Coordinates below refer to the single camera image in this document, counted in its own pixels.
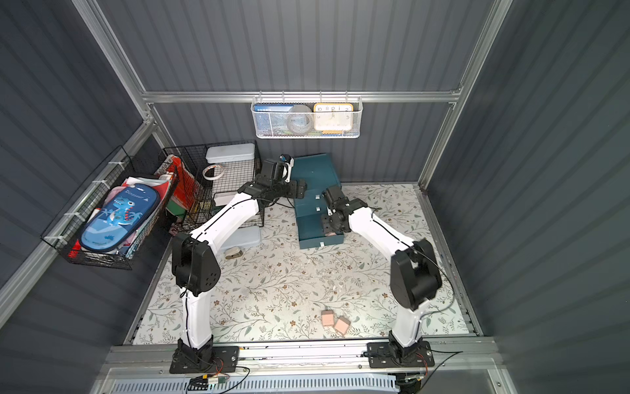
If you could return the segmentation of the teal drawer cabinet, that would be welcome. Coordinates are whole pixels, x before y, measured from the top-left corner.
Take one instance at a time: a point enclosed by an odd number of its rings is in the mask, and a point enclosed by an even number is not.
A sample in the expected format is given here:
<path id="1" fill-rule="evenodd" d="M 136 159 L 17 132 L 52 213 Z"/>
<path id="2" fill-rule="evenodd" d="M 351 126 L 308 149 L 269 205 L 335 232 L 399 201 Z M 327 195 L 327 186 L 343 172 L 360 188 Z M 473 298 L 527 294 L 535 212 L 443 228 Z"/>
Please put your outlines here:
<path id="1" fill-rule="evenodd" d="M 327 215 L 323 192 L 341 182 L 329 154 L 315 154 L 295 159 L 292 177 L 305 181 L 307 187 L 303 199 L 295 200 L 295 216 L 301 250 L 334 246 L 344 242 L 343 233 L 325 233 L 322 216 Z"/>

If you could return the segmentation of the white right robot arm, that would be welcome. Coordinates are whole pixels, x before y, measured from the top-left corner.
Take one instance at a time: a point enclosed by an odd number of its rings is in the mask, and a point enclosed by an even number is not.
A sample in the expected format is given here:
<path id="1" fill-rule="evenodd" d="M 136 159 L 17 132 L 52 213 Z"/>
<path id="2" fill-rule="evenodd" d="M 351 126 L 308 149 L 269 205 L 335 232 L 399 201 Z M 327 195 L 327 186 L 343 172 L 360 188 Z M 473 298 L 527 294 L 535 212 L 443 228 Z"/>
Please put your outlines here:
<path id="1" fill-rule="evenodd" d="M 350 200 L 339 186 L 326 188 L 323 199 L 327 206 L 322 218 L 326 233 L 359 234 L 390 263 L 390 292 L 398 307 L 388 334 L 389 351 L 384 356 L 402 365 L 420 350 L 423 319 L 443 285 L 433 245 L 425 238 L 415 241 L 396 231 L 367 203 Z"/>

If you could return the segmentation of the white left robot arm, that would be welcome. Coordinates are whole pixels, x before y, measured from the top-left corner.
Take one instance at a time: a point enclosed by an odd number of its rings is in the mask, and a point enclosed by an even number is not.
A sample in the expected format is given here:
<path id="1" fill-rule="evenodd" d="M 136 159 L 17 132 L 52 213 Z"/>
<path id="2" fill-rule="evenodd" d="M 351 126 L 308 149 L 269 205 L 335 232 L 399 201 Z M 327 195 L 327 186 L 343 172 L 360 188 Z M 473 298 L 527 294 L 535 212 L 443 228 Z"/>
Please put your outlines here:
<path id="1" fill-rule="evenodd" d="M 217 253 L 242 224 L 280 200 L 302 199 L 306 181 L 295 180 L 295 159 L 282 154 L 266 160 L 252 182 L 246 182 L 234 197 L 206 223 L 190 233 L 180 232 L 172 246 L 172 275 L 183 301 L 183 332 L 177 354 L 196 369 L 213 362 L 213 333 L 210 323 L 211 290 L 221 278 Z"/>

